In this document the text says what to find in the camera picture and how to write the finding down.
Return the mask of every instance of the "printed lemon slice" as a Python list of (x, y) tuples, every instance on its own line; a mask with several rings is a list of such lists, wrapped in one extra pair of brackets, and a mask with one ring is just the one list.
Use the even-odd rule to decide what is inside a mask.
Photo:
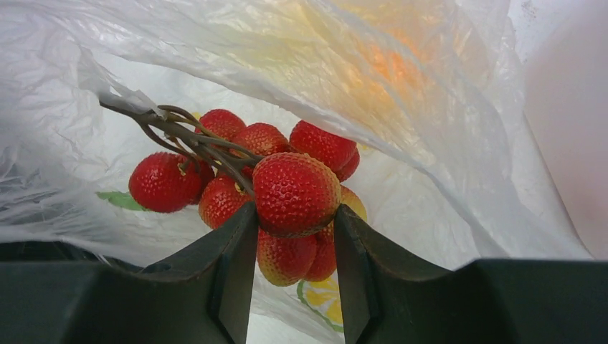
[(343, 333), (342, 304), (336, 274), (322, 282), (300, 281), (298, 298), (336, 332)]

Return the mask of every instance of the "fruit cluster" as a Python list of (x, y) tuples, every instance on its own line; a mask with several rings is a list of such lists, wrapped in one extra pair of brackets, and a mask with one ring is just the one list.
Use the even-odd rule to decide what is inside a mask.
[(251, 181), (252, 192), (218, 168), (222, 164), (213, 157), (207, 160), (217, 171), (200, 156), (162, 152), (135, 168), (129, 180), (133, 199), (161, 213), (198, 204), (201, 219), (212, 229), (254, 201), (260, 220), (257, 262), (266, 279), (286, 287), (301, 279), (330, 277), (336, 270), (333, 217), (338, 206), (347, 204), (362, 219), (367, 217), (359, 197), (341, 185), (359, 165), (356, 143), (303, 120), (286, 138), (271, 124), (245, 125), (223, 109), (209, 111), (199, 122), (203, 130), (233, 144), (216, 149), (233, 158), (244, 156), (243, 151), (260, 157), (238, 170)]

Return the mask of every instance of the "red fruit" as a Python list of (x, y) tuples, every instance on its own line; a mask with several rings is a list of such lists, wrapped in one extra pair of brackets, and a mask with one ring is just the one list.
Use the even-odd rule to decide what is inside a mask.
[(220, 176), (207, 185), (201, 203), (199, 215), (211, 229), (218, 229), (252, 197), (229, 176)]
[(348, 163), (346, 163), (346, 165), (344, 165), (343, 168), (336, 172), (338, 180), (340, 182), (343, 182), (346, 179), (350, 178), (357, 170), (357, 167), (359, 167), (360, 160), (361, 156), (359, 155), (359, 151), (355, 148), (355, 153), (353, 154), (353, 157), (348, 161)]
[(213, 134), (225, 140), (232, 140), (239, 131), (245, 129), (245, 123), (234, 113), (224, 109), (214, 109), (201, 116), (199, 122)]
[(201, 166), (199, 177), (201, 178), (201, 191), (192, 199), (189, 204), (195, 205), (201, 201), (201, 196), (203, 194), (204, 189), (207, 187), (207, 184), (215, 178), (215, 173), (213, 172), (213, 168), (209, 166), (208, 163), (204, 161), (199, 161), (199, 166)]
[(260, 226), (275, 237), (306, 237), (327, 226), (341, 200), (338, 177), (320, 161), (277, 153), (253, 170)]
[(129, 192), (141, 206), (158, 213), (183, 209), (201, 194), (203, 181), (193, 164), (182, 172), (186, 158), (158, 152), (144, 158), (129, 178)]
[(289, 142), (297, 151), (308, 153), (334, 172), (343, 168), (357, 149), (354, 141), (328, 133), (303, 120), (293, 127)]
[[(251, 124), (241, 130), (233, 139), (233, 143), (259, 156), (270, 156), (276, 153), (290, 152), (291, 146), (287, 138), (274, 125), (266, 123)], [(231, 150), (235, 155), (242, 153)], [(243, 174), (251, 178), (253, 169), (243, 168)]]
[(315, 260), (314, 236), (277, 238), (260, 230), (257, 235), (257, 265), (268, 282), (287, 287), (301, 280)]
[(304, 280), (321, 282), (328, 279), (336, 270), (336, 248), (333, 245), (333, 221), (314, 235), (317, 241), (315, 261), (306, 272)]

